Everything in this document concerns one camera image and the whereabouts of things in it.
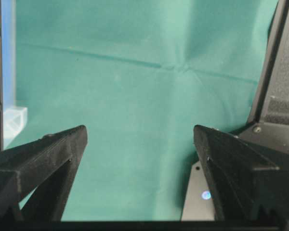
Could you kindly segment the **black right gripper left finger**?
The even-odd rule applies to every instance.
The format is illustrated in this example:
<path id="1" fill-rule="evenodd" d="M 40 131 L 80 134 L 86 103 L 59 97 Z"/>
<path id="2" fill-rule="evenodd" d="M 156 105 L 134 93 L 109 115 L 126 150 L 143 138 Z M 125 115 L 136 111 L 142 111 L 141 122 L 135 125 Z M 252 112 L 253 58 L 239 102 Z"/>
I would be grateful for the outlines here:
<path id="1" fill-rule="evenodd" d="M 0 152 L 0 218 L 60 221 L 88 142 L 77 126 Z"/>

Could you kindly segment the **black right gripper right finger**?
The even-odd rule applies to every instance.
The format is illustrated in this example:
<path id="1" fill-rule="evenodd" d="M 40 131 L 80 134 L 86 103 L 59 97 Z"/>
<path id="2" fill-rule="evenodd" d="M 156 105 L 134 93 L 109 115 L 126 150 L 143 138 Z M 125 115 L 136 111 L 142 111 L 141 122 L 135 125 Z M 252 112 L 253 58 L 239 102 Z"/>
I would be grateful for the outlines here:
<path id="1" fill-rule="evenodd" d="M 217 219 L 266 213 L 289 221 L 289 154 L 201 125 L 194 127 L 194 144 Z"/>

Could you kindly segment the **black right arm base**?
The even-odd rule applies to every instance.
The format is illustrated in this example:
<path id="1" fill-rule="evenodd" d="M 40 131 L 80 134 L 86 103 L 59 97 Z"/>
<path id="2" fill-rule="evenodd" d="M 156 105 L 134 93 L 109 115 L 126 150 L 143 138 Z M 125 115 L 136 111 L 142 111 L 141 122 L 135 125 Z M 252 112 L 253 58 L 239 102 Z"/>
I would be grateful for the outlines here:
<path id="1" fill-rule="evenodd" d="M 247 122 L 228 134 L 289 154 L 289 0 L 277 4 L 262 75 Z M 195 172 L 204 174 L 200 161 Z M 208 185 L 205 174 L 195 179 L 195 183 L 201 182 Z M 216 218 L 212 195 L 210 202 L 210 218 L 220 220 Z"/>

